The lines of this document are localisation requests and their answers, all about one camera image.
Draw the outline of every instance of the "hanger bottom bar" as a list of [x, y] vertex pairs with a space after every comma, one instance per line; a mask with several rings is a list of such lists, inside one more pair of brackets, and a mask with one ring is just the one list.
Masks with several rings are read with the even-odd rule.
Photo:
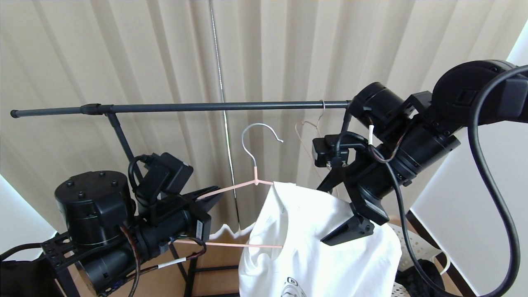
[[[348, 101], [325, 101], [325, 108], [347, 108]], [[12, 110], [14, 118], [46, 115], [103, 115], [116, 113], [157, 113], [157, 112], [206, 112], [215, 110], [266, 110], [266, 109], [320, 109], [322, 101], [277, 101], [277, 102], [235, 102], [235, 103], [182, 103], [182, 104], [130, 104], [100, 105], [87, 104], [81, 107]]]

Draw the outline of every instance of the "clothing rack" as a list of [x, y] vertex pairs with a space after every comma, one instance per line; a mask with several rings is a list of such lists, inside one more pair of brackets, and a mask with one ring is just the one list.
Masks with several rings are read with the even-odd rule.
[[[79, 107], [62, 107], [62, 108], [43, 108], [43, 109], [28, 109], [28, 110], [11, 110], [13, 118], [30, 117], [30, 116], [47, 116], [47, 115], [105, 115], [108, 117], [110, 124], [116, 132], [117, 138], [121, 147], [125, 151], [128, 161], [134, 159], [134, 154], [130, 145], [128, 144], [125, 133], [121, 128], [117, 113], [157, 113], [157, 112], [207, 112], [207, 111], [222, 111], [222, 110], [270, 110], [270, 109], [321, 109], [321, 108], [343, 108], [347, 109], [350, 101], [277, 101], [277, 102], [239, 102], [239, 103], [184, 103], [184, 104], [129, 104], [129, 105], [102, 105], [102, 104], [86, 104]], [[348, 124], [352, 115], [345, 113], [343, 120], [342, 131], [347, 130]], [[138, 181], [143, 180], [139, 167], [134, 165], [134, 173]], [[169, 244], [169, 249], [174, 259], [179, 259], [178, 253], [174, 244]], [[196, 268], [197, 259], [191, 259], [189, 269], [187, 272], [182, 263], [178, 263], [178, 268], [185, 280], [184, 297], [192, 297], [194, 278], [196, 273], [218, 271], [218, 270], [232, 270], [238, 269], [238, 266], [221, 266], [221, 267], [206, 267]], [[201, 297], [234, 297], [240, 296], [238, 293], [230, 294], [216, 294]]]

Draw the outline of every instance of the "black cloth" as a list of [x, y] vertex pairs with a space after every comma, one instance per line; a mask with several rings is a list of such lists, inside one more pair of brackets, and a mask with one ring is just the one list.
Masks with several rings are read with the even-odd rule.
[[[425, 271], [427, 276], [440, 288], [445, 289], [444, 281], [436, 269], [433, 262], [427, 260], [418, 260], [420, 266]], [[429, 287], [427, 283], [421, 278], [416, 270], [416, 267], [411, 267], [403, 272], [396, 273], [397, 283], [404, 286], [411, 297], [442, 297], [433, 288]]]
[[63, 297], [45, 261], [2, 261], [0, 297]]

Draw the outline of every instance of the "curtain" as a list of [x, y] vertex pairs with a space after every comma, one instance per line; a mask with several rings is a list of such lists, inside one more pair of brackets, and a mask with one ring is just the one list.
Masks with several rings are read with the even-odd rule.
[[[88, 103], [350, 100], [380, 81], [403, 99], [432, 90], [457, 64], [506, 59], [528, 18], [527, 1], [1, 1], [0, 170], [54, 228], [64, 231], [54, 189], [85, 171], [126, 172], [104, 116], [13, 119], [11, 109]], [[118, 114], [136, 155], [169, 152], [191, 164], [183, 192], [250, 180], [248, 131], [262, 179], [316, 188], [295, 132], [321, 110]], [[325, 110], [323, 134], [343, 110]], [[353, 120], [351, 131], [366, 133]], [[308, 147], [317, 132], [300, 126]], [[440, 162], [404, 189], [409, 207]], [[253, 223], [268, 187], [226, 193], [213, 229]], [[340, 198], [347, 199], [341, 187]], [[397, 209], [393, 196], [384, 206]]]

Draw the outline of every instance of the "printed graphic on shirt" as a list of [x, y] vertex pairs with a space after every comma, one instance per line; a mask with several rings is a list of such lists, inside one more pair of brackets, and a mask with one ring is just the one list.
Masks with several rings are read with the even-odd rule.
[[280, 297], [306, 297], [306, 294], [294, 278], [288, 277]]

